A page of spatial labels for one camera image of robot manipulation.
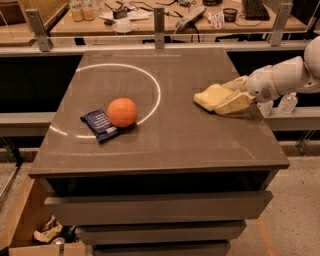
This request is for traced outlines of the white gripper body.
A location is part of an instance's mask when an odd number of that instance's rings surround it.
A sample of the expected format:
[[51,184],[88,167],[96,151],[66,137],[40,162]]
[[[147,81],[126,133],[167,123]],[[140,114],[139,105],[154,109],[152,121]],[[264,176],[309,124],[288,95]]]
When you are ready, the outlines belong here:
[[280,97],[275,82],[272,66],[268,65],[252,72],[246,82],[246,88],[257,102],[274,101]]

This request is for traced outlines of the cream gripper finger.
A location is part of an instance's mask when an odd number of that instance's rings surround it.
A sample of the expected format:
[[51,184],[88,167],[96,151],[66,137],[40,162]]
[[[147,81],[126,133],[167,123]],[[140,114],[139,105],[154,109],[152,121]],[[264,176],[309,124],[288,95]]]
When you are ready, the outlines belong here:
[[247,87],[246,87],[247,79],[248,77],[244,75],[232,81],[224,83],[223,87],[231,89],[233,91],[240,90],[241,92],[245,92],[247,90]]
[[214,112],[219,115],[227,115],[247,109],[255,100],[255,97],[249,92],[240,92],[239,90],[232,93],[215,108]]

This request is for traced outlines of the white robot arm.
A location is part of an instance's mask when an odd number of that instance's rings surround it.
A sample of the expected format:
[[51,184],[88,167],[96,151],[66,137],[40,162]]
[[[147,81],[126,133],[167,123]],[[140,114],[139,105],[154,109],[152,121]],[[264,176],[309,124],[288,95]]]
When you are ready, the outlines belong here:
[[233,93],[220,102],[214,112],[227,115],[247,109],[253,102],[274,101],[289,93],[320,92],[320,36],[311,40],[302,57],[256,69],[223,84]]

